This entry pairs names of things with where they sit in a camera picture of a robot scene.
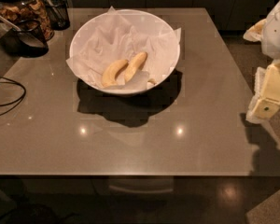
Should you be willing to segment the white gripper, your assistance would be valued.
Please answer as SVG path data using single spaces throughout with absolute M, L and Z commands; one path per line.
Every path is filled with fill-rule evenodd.
M 266 69 L 259 67 L 255 74 L 254 96 L 246 112 L 246 120 L 260 124 L 280 110 L 280 1 L 266 19 L 245 31 L 244 40 L 259 42 L 262 52 L 274 60 Z

